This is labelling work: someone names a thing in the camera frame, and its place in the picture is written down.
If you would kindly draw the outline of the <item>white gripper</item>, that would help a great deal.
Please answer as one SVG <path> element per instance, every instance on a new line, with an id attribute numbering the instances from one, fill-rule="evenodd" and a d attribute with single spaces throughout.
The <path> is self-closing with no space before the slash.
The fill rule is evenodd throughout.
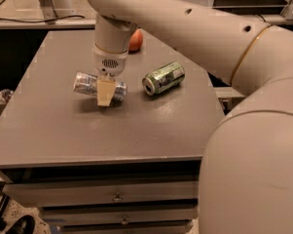
<path id="1" fill-rule="evenodd" d="M 116 90 L 116 81 L 110 76 L 119 76 L 125 70 L 127 58 L 128 51 L 112 53 L 93 45 L 92 63 L 96 69 L 96 73 L 98 75 L 106 75 L 100 76 L 96 82 L 97 104 L 99 106 L 110 105 Z"/>

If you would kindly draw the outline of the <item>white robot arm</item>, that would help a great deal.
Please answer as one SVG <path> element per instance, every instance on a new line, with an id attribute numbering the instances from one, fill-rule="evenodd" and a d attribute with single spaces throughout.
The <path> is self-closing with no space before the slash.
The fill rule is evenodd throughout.
<path id="1" fill-rule="evenodd" d="M 88 1 L 100 55 L 135 23 L 245 96 L 206 145 L 199 233 L 293 234 L 293 32 L 180 0 Z"/>

